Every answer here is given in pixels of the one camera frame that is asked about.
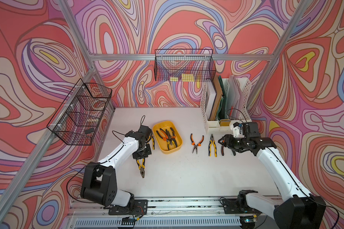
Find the red black pliers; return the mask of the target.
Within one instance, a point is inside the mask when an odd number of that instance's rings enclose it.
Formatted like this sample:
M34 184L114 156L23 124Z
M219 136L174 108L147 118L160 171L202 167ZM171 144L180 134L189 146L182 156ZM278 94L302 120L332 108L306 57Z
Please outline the red black pliers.
M221 145L221 150L220 150L221 156L224 156L224 155L225 155L224 148L225 148L225 146L222 144L222 145ZM236 156L236 155L237 155L237 154L236 154L236 151L234 151L234 150L231 150L231 151L232 151L233 156Z

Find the yellow black combination pliers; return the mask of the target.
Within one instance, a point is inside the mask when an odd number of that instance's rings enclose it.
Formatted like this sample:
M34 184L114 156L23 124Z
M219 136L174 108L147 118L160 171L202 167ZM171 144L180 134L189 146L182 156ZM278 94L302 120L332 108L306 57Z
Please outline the yellow black combination pliers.
M217 146L216 146L216 142L215 142L215 138L214 138L213 134L210 135L210 142L209 142L209 146L208 146L208 155L209 156L214 155L214 157L217 157Z

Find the orange long nose pliers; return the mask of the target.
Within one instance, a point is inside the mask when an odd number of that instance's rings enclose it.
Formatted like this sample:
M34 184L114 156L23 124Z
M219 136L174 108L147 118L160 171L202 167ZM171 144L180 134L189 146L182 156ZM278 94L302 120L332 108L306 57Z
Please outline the orange long nose pliers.
M198 147L201 146L202 142L204 141L204 135L202 136L200 141L195 142L193 138L193 134L190 135L191 144L194 146L192 153L198 153Z

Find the orange black pliers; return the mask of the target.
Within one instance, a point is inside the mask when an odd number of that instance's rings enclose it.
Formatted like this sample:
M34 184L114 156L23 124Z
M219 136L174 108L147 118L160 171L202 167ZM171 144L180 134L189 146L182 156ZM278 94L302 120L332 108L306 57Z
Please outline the orange black pliers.
M172 149L172 140L169 135L163 130L160 129L156 131L157 136L159 137L159 145L162 151L170 151Z

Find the yellow long nose pliers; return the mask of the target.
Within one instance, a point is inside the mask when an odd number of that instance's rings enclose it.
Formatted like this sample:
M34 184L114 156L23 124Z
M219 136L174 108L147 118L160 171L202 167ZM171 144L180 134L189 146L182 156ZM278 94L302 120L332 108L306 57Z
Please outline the yellow long nose pliers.
M155 140L154 140L154 136L153 136L153 135L152 135L151 139L152 139L152 147L153 147L153 150L155 150Z

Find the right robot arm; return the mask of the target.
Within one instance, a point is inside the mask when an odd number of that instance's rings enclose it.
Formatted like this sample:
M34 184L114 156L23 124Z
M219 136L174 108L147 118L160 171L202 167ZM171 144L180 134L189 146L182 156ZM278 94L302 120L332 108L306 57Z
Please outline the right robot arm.
M326 203L314 196L281 157L269 137L262 137L256 122L235 122L231 134L219 139L219 144L236 153L252 153L269 172L281 201L274 201L254 190L241 190L235 201L241 212L258 210L275 220L280 229L318 229L325 213Z

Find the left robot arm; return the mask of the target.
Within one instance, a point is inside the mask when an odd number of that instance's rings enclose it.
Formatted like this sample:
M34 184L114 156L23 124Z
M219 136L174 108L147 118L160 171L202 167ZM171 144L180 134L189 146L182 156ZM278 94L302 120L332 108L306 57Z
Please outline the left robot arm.
M145 159L152 154L149 141L152 130L140 125L138 131L129 131L121 143L99 162L90 162L85 167L80 196L103 205L114 205L132 210L134 195L117 186L117 169L130 156L137 162L142 177L145 177Z

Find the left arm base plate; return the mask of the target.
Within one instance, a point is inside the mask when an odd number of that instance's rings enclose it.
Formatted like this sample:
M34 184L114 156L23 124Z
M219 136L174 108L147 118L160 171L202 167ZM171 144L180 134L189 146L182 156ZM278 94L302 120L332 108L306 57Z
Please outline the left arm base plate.
M148 200L147 199L137 199L132 200L127 206L111 205L109 208L109 215L136 215L143 216L147 214L148 211Z

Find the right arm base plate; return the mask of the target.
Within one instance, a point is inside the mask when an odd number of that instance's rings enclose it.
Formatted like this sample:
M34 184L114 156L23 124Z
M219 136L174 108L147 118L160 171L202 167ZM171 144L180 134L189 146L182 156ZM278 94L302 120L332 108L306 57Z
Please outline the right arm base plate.
M252 208L241 207L235 198L221 197L220 204L224 209L225 214L255 214L261 215L261 212Z

